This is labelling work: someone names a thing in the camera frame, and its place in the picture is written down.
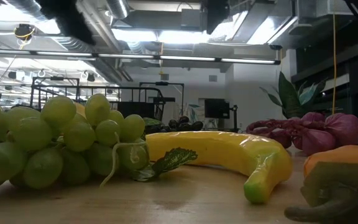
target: table surface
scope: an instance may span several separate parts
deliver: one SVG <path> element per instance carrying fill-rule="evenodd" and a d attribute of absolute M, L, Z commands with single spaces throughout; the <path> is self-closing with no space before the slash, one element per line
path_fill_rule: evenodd
<path fill-rule="evenodd" d="M 183 166 L 149 183 L 114 179 L 79 187 L 28 191 L 0 187 L 0 223 L 293 223 L 285 207 L 305 204 L 300 193 L 304 157 L 294 156 L 290 180 L 266 205 L 251 205 L 246 177 L 209 167 Z"/>

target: grape bunch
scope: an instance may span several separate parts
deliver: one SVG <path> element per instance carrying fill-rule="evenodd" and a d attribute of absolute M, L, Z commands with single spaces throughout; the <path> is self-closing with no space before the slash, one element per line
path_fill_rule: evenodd
<path fill-rule="evenodd" d="M 146 120 L 146 134 L 153 133 L 169 133 L 175 131 L 201 131 L 204 124 L 201 121 L 195 121 L 193 124 L 189 123 L 190 120 L 187 116 L 181 116 L 179 120 L 172 119 L 168 125 L 164 125 L 160 121 L 148 118 Z"/>
<path fill-rule="evenodd" d="M 49 99 L 41 112 L 0 107 L 0 185 L 45 189 L 92 175 L 105 177 L 104 184 L 117 170 L 141 170 L 150 162 L 144 129 L 143 118 L 110 111 L 101 94 L 85 107 L 65 96 Z"/>

